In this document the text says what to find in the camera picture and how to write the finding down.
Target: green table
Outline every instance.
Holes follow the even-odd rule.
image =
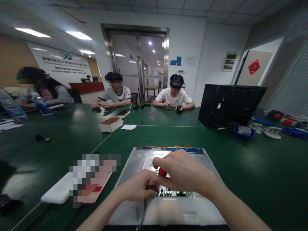
[[[24,201],[24,206],[0,218],[3,230],[11,230],[31,210],[15,230],[64,230],[74,218],[70,198],[63,205],[40,203],[40,197],[68,172],[73,160],[94,150],[100,154],[121,154],[121,166],[113,173],[98,202],[85,207],[70,225],[75,230],[113,189],[134,146],[204,147],[224,183],[273,230],[303,230],[307,220],[308,156],[307,141],[282,134],[282,140],[257,134],[249,142],[228,130],[207,129],[198,121],[199,109],[145,107],[124,119],[136,124],[134,130],[102,133],[98,124],[128,106],[95,113],[89,105],[71,105],[55,118],[33,114],[24,126],[0,136],[1,160],[8,161],[8,176],[1,176],[3,193]],[[50,143],[36,142],[35,134],[51,138]],[[136,227],[116,227],[135,230]],[[144,226],[144,230],[159,230]],[[179,230],[228,230],[227,226],[177,227]]]

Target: ceiling light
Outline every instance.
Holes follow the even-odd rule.
[[[80,50],[80,52],[81,53],[86,53],[86,54],[88,54],[88,55],[95,55],[95,53],[93,53],[92,51],[82,51],[82,50]]]
[[[23,29],[23,28],[15,28],[16,30],[20,30],[20,31],[23,31],[23,32],[26,32],[28,34],[31,34],[31,35],[35,35],[37,37],[45,37],[45,38],[51,38],[50,36],[48,35],[44,35],[44,34],[41,34],[35,30],[31,30],[31,29]]]
[[[48,50],[44,50],[44,49],[41,49],[41,48],[32,48],[32,50],[48,51]]]
[[[92,40],[89,36],[81,33],[81,32],[73,32],[73,31],[66,31],[66,33],[75,36],[76,38],[82,39],[82,40]]]

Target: cardboard box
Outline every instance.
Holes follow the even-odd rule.
[[[102,132],[109,132],[112,133],[117,130],[119,127],[123,125],[123,121],[121,118],[110,118],[105,120],[99,124],[100,130]]]

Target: computer monitor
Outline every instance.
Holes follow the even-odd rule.
[[[198,120],[205,127],[247,126],[267,87],[206,84]]]
[[[81,82],[83,82],[83,83],[86,83],[86,82],[91,82],[91,80],[90,79],[80,79],[81,80]]]

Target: hand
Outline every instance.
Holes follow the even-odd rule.
[[[183,111],[183,110],[184,110],[183,105],[181,104],[180,106],[181,106],[180,111]]]
[[[92,104],[91,104],[91,108],[92,108],[92,109],[99,108],[98,103],[97,103],[97,102],[92,102]]]
[[[142,201],[146,198],[153,198],[156,197],[158,187],[155,184],[148,186],[148,182],[157,177],[155,172],[144,169],[115,190],[122,195],[124,201]]]
[[[149,185],[163,185],[173,191],[197,192],[209,196],[213,188],[221,182],[216,175],[195,161],[183,149],[171,152],[164,158],[154,157],[153,167],[163,168],[170,176],[158,176]]]
[[[114,104],[113,103],[105,103],[105,104],[102,105],[102,107],[104,109],[109,109],[109,108],[113,108]]]
[[[169,107],[169,106],[173,106],[173,103],[171,103],[170,101],[167,101],[164,103],[165,107]]]

